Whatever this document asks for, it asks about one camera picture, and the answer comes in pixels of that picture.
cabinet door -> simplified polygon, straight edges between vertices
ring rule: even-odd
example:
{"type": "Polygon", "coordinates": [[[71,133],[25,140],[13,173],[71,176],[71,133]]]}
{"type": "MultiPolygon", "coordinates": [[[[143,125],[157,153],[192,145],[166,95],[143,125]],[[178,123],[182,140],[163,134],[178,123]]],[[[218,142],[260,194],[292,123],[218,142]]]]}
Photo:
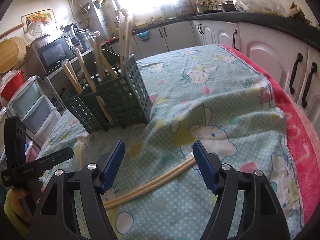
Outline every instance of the cabinet door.
{"type": "MultiPolygon", "coordinates": [[[[141,54],[138,49],[138,46],[136,44],[136,41],[134,40],[133,37],[131,38],[130,43],[131,43],[130,54],[132,54],[132,53],[134,54],[135,60],[142,59],[141,54]]],[[[112,45],[109,45],[108,48],[114,54],[120,55],[120,43],[119,42],[116,42],[112,45]]]]}
{"type": "Polygon", "coordinates": [[[264,68],[296,102],[306,72],[308,46],[286,34],[257,25],[239,23],[239,32],[241,52],[264,68]],[[289,85],[295,63],[294,93],[291,94],[289,85]]]}
{"type": "Polygon", "coordinates": [[[239,25],[237,23],[212,21],[214,36],[217,44],[227,45],[235,49],[233,33],[235,33],[236,48],[240,50],[239,25]]]}
{"type": "Polygon", "coordinates": [[[162,26],[169,51],[196,46],[192,29],[189,21],[162,26]]]}
{"type": "Polygon", "coordinates": [[[215,44],[216,39],[214,37],[212,20],[202,20],[200,21],[200,31],[202,31],[204,36],[204,44],[215,44]]]}
{"type": "Polygon", "coordinates": [[[109,50],[110,50],[111,52],[113,52],[114,54],[117,54],[117,55],[120,54],[119,42],[116,42],[116,43],[114,43],[114,44],[112,44],[112,45],[108,45],[108,47],[109,47],[109,50]]]}
{"type": "Polygon", "coordinates": [[[168,52],[167,43],[165,42],[161,28],[150,30],[149,35],[150,39],[145,39],[145,41],[142,41],[137,35],[134,35],[134,40],[139,48],[141,58],[168,52]]]}
{"type": "Polygon", "coordinates": [[[191,24],[193,26],[193,34],[196,39],[196,46],[205,45],[203,35],[200,31],[200,21],[191,21],[191,24]]]}
{"type": "Polygon", "coordinates": [[[297,104],[306,113],[318,136],[320,136],[320,53],[310,47],[307,71],[297,104]],[[311,82],[309,90],[306,90],[307,83],[309,83],[308,78],[311,79],[311,82]]]}

silver screw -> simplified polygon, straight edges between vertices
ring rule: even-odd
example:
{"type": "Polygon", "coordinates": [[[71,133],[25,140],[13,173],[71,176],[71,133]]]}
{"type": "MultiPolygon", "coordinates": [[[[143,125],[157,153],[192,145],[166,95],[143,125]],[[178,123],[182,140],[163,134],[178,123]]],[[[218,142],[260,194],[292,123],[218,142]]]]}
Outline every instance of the silver screw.
{"type": "Polygon", "coordinates": [[[228,171],[231,169],[230,165],[229,164],[223,164],[222,165],[222,169],[224,169],[225,171],[228,171]]]}
{"type": "Polygon", "coordinates": [[[96,167],[97,167],[97,165],[96,165],[95,163],[90,163],[90,164],[87,166],[87,168],[88,168],[89,170],[94,170],[96,167]]]}
{"type": "Polygon", "coordinates": [[[56,170],[54,174],[56,176],[60,176],[62,173],[63,173],[63,170],[56,170]]]}
{"type": "Polygon", "coordinates": [[[256,170],[254,173],[259,177],[261,177],[263,175],[263,172],[260,170],[256,170]]]}

red blanket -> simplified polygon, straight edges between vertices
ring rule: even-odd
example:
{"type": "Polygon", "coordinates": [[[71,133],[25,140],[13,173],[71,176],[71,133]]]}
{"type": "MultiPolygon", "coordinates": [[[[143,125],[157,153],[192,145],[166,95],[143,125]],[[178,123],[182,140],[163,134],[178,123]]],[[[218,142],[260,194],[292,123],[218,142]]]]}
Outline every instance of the red blanket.
{"type": "Polygon", "coordinates": [[[297,170],[298,185],[306,224],[320,201],[320,140],[301,108],[283,91],[274,78],[241,52],[223,45],[232,54],[265,75],[275,93],[276,106],[287,118],[287,147],[297,170]]]}

white plastic bag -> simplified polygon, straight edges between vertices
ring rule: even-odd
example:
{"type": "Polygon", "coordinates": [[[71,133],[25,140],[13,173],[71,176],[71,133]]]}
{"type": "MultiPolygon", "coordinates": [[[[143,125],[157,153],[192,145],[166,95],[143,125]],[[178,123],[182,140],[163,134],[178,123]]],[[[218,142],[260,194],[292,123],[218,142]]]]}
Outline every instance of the white plastic bag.
{"type": "Polygon", "coordinates": [[[18,70],[12,70],[12,71],[9,71],[1,80],[1,83],[0,83],[0,93],[2,92],[2,90],[4,89],[5,85],[10,81],[10,79],[13,78],[13,76],[15,74],[18,73],[18,70]]]}
{"type": "Polygon", "coordinates": [[[233,0],[240,12],[273,14],[287,17],[285,8],[278,0],[233,0]]]}

green container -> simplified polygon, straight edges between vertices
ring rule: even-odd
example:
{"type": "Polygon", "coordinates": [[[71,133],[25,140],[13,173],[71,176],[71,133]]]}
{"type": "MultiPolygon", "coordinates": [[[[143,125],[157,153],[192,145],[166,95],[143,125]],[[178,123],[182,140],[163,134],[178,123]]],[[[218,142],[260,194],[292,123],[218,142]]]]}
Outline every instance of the green container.
{"type": "Polygon", "coordinates": [[[75,88],[70,86],[64,93],[62,100],[68,110],[79,120],[88,133],[121,126],[110,111],[108,112],[112,116],[113,122],[109,122],[97,102],[96,95],[98,95],[98,93],[92,93],[90,87],[87,87],[78,95],[75,88]]]}
{"type": "Polygon", "coordinates": [[[134,55],[124,62],[124,75],[103,80],[97,92],[121,125],[149,122],[152,104],[134,55]]]}
{"type": "Polygon", "coordinates": [[[113,79],[108,74],[99,83],[97,76],[93,79],[97,92],[93,93],[85,78],[80,78],[83,92],[78,95],[73,86],[64,93],[62,100],[68,110],[79,120],[88,133],[96,130],[108,130],[113,127],[125,127],[136,123],[148,123],[151,111],[151,101],[143,83],[134,55],[124,62],[124,76],[121,76],[120,57],[110,51],[103,54],[116,71],[118,78],[113,79]],[[96,96],[100,96],[111,115],[109,122],[96,96]]]}

